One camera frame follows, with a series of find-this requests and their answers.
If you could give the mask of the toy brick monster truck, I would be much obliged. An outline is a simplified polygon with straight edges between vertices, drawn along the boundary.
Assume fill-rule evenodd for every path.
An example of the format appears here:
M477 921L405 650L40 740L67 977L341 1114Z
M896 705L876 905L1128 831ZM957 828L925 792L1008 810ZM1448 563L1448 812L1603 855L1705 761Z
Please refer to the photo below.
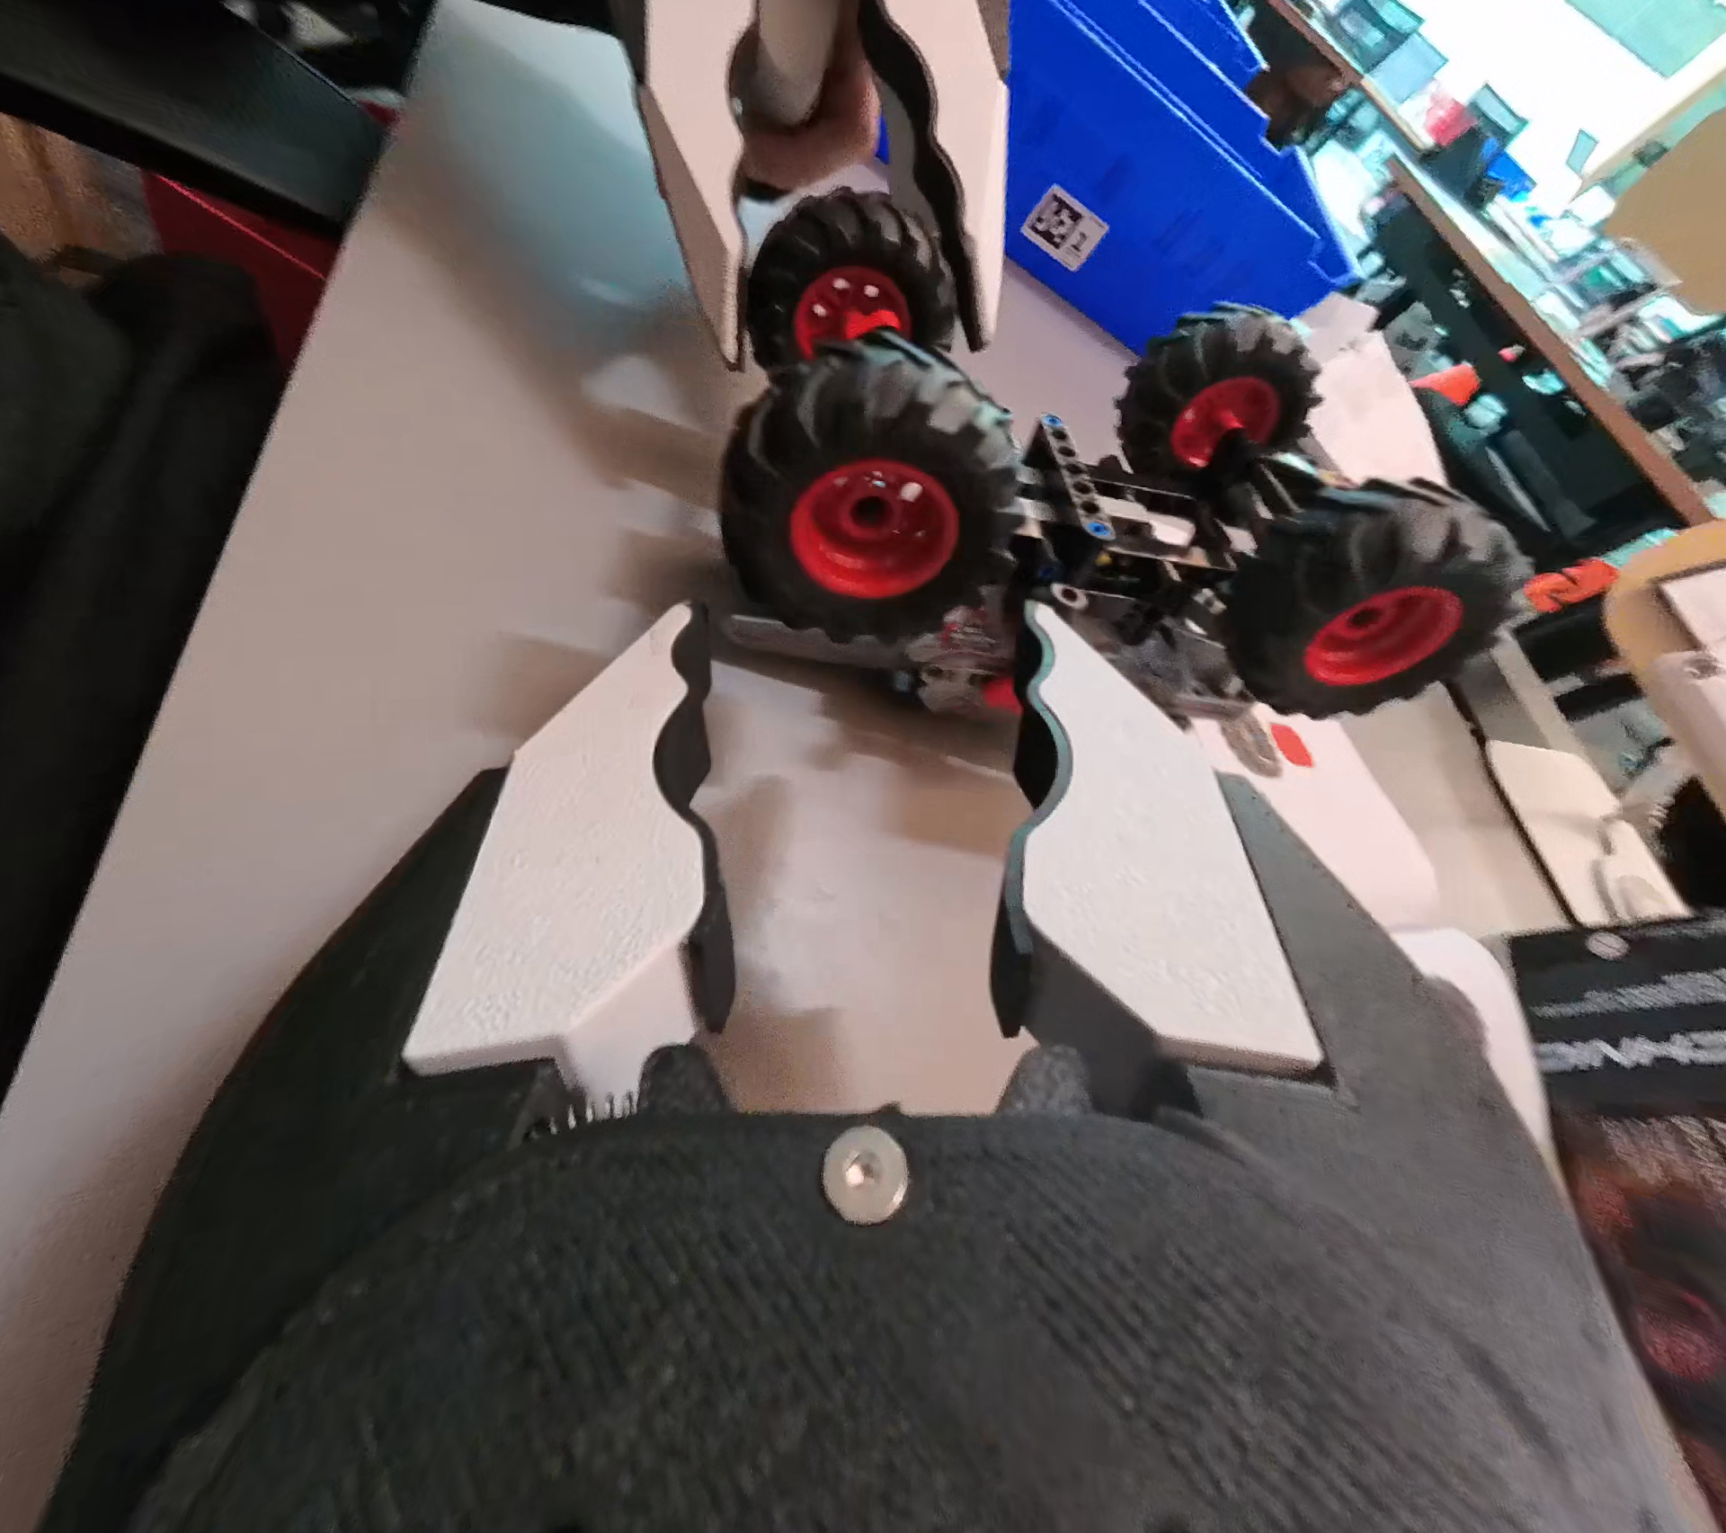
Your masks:
M916 216L837 189L765 239L745 326L767 387L718 500L734 641L972 714L1017 707L1026 610L1049 603L1179 716L1267 707L1220 644L1225 585L1276 515L1367 481L1312 464L1312 430L1186 479L1141 477L1121 446L1089 461L1054 414L1020 439L947 353L956 288Z

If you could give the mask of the blue bin with marker tag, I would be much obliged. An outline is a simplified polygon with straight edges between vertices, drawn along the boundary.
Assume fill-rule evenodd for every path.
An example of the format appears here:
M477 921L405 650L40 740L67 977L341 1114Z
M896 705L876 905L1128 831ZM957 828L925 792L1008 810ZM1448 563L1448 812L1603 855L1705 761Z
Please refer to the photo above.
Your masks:
M1312 171L1232 140L1065 0L1010 0L1006 254L1130 349L1220 304L1357 283Z

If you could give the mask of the instruction sheet on board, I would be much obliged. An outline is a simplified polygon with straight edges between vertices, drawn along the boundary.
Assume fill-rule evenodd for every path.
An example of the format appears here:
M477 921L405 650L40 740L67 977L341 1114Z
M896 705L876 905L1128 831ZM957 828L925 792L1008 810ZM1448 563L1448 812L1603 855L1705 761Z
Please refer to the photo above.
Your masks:
M1725 812L1725 522L1641 551L1605 599L1617 660Z

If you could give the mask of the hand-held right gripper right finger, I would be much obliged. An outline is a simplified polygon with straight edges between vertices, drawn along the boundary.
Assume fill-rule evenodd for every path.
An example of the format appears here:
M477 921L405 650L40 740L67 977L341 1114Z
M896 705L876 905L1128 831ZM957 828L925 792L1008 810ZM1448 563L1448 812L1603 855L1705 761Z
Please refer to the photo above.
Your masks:
M1218 770L1054 605L1017 657L992 1004L1078 1056L1094 1105L1155 1105L1195 1069L1313 1082L1326 1051Z

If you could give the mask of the grey desk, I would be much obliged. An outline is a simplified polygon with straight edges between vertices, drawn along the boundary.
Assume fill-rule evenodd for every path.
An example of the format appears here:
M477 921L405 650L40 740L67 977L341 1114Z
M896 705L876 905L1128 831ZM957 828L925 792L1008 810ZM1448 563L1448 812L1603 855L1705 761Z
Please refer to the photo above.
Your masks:
M515 750L711 623L738 389L623 49L445 0L4 1101L4 1530L1664 1519L1481 1037L1241 776L1317 1080L1094 1105L992 1004L1020 736L742 662L725 1028L405 1065Z

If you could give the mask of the white board stand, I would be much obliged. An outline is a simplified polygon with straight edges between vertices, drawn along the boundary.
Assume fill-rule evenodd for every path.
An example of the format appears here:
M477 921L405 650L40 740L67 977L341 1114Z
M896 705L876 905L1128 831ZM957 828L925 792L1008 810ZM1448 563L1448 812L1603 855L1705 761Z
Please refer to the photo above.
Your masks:
M1698 772L1655 740L1642 759L1603 774L1558 696L1504 637L1452 686L1479 756L1565 920L1585 930L1673 921L1712 911L1687 894L1668 824Z

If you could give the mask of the person's left hand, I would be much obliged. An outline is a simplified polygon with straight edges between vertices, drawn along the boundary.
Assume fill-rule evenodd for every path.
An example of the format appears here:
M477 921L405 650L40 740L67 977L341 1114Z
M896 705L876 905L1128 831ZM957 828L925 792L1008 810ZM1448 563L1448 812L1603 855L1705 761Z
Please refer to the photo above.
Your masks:
M743 196L790 196L875 153L882 101L866 58L837 58L806 121L749 117L743 122Z

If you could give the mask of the small black wheel red hub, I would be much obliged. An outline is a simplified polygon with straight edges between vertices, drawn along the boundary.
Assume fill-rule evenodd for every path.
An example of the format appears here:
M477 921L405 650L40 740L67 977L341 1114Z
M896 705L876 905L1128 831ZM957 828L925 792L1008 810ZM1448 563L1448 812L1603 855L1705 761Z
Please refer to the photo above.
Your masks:
M1500 520L1443 486L1322 484L1263 527L1225 583L1222 648L1281 714L1362 716L1490 651L1533 574Z
M1222 304L1188 313L1126 369L1116 403L1126 468L1186 479L1240 443L1276 455L1303 443L1321 405L1321 364L1288 317Z

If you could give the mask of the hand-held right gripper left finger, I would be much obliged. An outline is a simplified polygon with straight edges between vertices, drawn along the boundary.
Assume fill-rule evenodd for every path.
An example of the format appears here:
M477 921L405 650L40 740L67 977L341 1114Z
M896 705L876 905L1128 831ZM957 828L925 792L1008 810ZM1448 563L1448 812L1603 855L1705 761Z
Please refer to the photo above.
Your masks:
M738 992L718 840L704 605L663 614L520 745L402 1060L422 1078L547 1064L634 1103L650 1058L720 1033Z

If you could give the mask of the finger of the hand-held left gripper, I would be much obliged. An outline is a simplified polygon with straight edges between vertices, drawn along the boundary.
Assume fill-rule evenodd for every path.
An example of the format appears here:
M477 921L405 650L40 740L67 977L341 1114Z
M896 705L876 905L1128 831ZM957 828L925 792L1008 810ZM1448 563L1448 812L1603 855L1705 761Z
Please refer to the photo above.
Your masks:
M1010 157L1004 0L862 0L896 205L916 216L956 288L968 347L1001 313Z
M659 189L722 360L745 365L745 139L734 69L758 0L645 0L637 85Z

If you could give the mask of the tan display board back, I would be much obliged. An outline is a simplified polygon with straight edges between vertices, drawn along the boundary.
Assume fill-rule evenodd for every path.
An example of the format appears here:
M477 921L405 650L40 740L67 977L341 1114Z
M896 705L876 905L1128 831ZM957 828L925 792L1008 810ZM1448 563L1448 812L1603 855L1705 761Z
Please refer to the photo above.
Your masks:
M1655 259L1693 311L1725 313L1725 110L1630 185L1605 232Z

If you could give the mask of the black toy set box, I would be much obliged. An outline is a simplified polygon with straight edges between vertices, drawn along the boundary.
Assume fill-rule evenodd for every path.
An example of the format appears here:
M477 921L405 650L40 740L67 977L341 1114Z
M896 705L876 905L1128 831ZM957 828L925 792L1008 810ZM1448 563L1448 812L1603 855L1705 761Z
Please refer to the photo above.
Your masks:
M1524 934L1508 957L1632 1350L1678 1436L1723 1467L1723 918Z

